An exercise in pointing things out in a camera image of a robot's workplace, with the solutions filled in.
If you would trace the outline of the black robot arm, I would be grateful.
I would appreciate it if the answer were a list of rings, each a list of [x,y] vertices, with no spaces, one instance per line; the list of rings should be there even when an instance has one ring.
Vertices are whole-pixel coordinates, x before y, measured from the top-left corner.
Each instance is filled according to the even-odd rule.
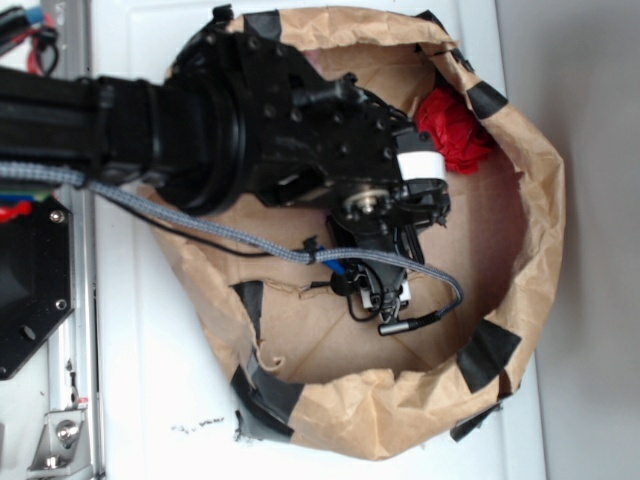
[[[436,154],[400,111],[324,79],[297,49],[255,34],[198,32],[161,85],[101,77],[64,81],[3,69],[1,157],[65,167],[83,183],[142,181],[191,215],[244,194],[270,208],[317,208],[356,245],[389,248],[400,232],[444,224]]]

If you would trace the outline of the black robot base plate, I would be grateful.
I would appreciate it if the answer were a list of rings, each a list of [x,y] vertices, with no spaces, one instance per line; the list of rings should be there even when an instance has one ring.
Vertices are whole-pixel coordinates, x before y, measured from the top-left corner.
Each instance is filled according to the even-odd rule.
[[[50,197],[1,225],[1,379],[13,378],[73,311],[72,214]]]

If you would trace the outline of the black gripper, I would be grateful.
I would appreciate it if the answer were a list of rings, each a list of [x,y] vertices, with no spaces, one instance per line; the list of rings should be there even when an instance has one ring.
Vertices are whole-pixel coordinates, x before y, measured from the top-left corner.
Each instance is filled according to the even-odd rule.
[[[357,248],[424,260],[417,233],[443,225],[443,156],[426,133],[347,73],[324,79],[295,48],[239,40],[255,146],[242,192],[266,207],[327,210]]]

